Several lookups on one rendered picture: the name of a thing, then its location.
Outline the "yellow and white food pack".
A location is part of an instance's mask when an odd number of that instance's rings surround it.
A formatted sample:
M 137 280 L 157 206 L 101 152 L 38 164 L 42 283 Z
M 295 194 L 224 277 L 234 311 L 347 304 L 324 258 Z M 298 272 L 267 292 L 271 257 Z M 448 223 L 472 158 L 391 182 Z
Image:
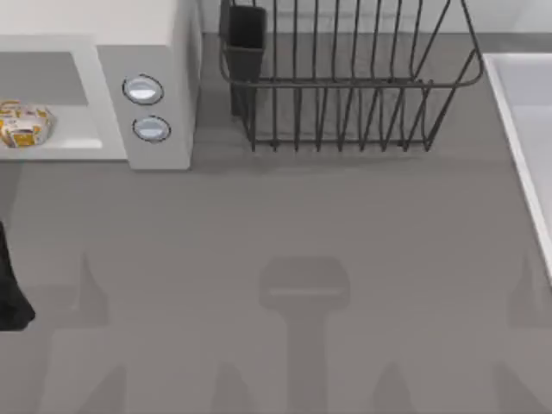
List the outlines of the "yellow and white food pack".
M 0 140 L 7 148 L 36 147 L 49 140 L 56 118 L 47 106 L 0 102 Z

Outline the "pale microwave oven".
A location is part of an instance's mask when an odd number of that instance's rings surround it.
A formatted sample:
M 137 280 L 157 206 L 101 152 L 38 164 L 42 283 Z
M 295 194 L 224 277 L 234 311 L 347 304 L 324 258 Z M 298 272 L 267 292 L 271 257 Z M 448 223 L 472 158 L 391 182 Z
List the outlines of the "pale microwave oven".
M 203 40 L 198 0 L 0 0 L 0 102 L 47 106 L 48 141 L 7 148 L 0 161 L 124 160 L 135 170 L 191 165 Z M 163 86 L 153 105 L 130 102 L 126 78 Z M 133 121 L 159 116 L 171 126 L 148 142 Z

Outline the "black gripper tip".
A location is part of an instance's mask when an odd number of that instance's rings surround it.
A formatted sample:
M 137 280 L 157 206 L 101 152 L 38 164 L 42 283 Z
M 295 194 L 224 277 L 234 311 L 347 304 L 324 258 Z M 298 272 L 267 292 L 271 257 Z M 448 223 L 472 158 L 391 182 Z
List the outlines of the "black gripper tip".
M 35 317 L 33 306 L 17 282 L 5 228 L 0 221 L 0 332 L 23 331 Z

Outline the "large microwave knob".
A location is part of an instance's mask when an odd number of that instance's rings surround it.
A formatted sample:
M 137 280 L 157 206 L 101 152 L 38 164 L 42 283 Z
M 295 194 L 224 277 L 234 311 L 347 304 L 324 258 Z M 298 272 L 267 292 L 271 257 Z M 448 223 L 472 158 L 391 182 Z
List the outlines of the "large microwave knob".
M 164 97 L 162 84 L 146 74 L 126 78 L 122 83 L 122 92 L 130 102 L 138 105 L 153 105 Z

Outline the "white sink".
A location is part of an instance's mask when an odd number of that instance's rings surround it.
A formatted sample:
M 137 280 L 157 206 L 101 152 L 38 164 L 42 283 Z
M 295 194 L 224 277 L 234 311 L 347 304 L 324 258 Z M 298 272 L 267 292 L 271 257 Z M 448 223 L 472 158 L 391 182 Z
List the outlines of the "white sink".
M 552 286 L 552 53 L 483 59 Z

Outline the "dark cutlery holder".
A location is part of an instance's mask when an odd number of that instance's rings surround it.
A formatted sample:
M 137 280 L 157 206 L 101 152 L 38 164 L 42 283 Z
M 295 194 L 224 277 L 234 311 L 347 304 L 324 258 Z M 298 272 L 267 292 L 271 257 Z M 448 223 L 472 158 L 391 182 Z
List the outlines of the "dark cutlery holder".
M 245 119 L 249 116 L 250 96 L 254 92 L 250 84 L 260 78 L 266 50 L 267 10 L 255 4 L 221 0 L 219 36 L 228 70 L 231 114 Z

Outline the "small microwave knob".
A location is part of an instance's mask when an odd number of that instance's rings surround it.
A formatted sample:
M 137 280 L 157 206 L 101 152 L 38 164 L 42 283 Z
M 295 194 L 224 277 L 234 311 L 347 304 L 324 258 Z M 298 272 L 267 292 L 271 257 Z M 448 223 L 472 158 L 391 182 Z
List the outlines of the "small microwave knob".
M 143 141 L 161 142 L 172 133 L 170 124 L 159 116 L 147 116 L 133 121 L 132 130 Z

